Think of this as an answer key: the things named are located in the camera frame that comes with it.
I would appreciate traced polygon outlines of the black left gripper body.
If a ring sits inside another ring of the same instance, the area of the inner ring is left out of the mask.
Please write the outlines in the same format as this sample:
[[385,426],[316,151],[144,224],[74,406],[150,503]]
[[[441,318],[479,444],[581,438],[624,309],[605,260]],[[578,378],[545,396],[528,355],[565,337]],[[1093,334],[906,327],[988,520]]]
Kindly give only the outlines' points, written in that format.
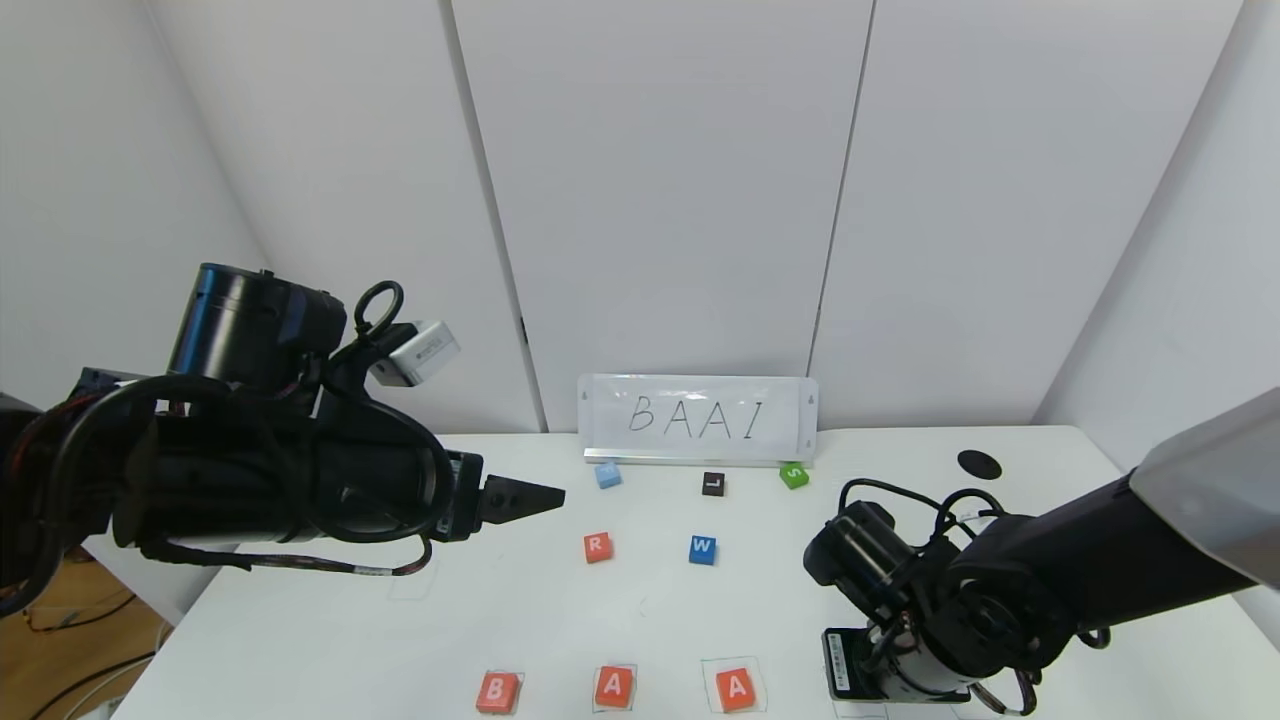
[[429,448],[417,448],[413,455],[419,470],[413,533],[442,543],[466,541],[481,524],[483,457]]

